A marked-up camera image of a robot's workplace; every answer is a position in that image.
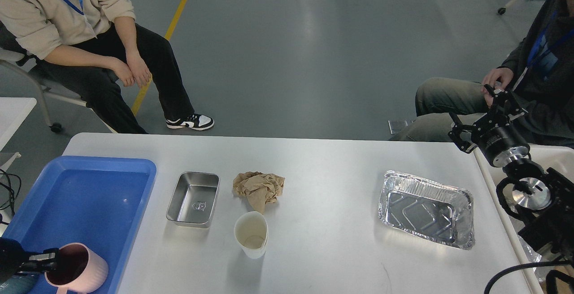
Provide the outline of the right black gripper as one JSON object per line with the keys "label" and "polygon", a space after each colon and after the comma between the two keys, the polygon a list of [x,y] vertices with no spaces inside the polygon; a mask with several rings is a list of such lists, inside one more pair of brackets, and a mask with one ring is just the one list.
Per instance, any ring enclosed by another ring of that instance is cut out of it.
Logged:
{"label": "right black gripper", "polygon": [[494,89],[490,84],[483,87],[492,97],[488,112],[473,125],[463,124],[458,115],[449,112],[453,125],[448,137],[457,149],[467,154],[479,147],[492,167],[502,168],[530,153],[529,144],[511,125],[528,111],[519,105],[511,91]]}

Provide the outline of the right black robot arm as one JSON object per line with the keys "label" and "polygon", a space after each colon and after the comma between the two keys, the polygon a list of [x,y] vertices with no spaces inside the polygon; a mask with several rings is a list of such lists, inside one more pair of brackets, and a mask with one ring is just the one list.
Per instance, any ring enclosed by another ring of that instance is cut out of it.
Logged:
{"label": "right black robot arm", "polygon": [[478,148],[486,161],[505,174],[496,185],[496,197],[506,214],[523,222],[518,235],[537,253],[549,251],[555,257],[539,263],[519,264],[497,273],[487,283],[488,294],[506,274],[537,267],[573,265],[573,183],[553,168],[544,169],[531,159],[530,146],[511,124],[524,116],[510,91],[485,84],[492,98],[489,110],[471,125],[455,113],[449,138],[471,153]]}

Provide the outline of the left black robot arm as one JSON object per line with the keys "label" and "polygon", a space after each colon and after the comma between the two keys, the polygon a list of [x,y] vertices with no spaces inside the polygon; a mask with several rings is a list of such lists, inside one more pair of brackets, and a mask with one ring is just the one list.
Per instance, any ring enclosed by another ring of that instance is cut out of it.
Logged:
{"label": "left black robot arm", "polygon": [[5,282],[13,276],[41,274],[58,268],[60,249],[49,248],[43,252],[26,251],[10,238],[0,239],[0,277]]}

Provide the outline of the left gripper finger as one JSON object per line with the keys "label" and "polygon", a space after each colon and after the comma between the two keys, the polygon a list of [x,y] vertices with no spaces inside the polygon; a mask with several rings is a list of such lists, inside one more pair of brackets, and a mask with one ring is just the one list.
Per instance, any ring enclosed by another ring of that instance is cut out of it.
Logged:
{"label": "left gripper finger", "polygon": [[54,262],[26,262],[18,268],[19,274],[47,273],[59,267],[59,263]]}
{"label": "left gripper finger", "polygon": [[59,259],[59,248],[49,248],[43,252],[27,251],[27,260],[41,263],[53,263]]}

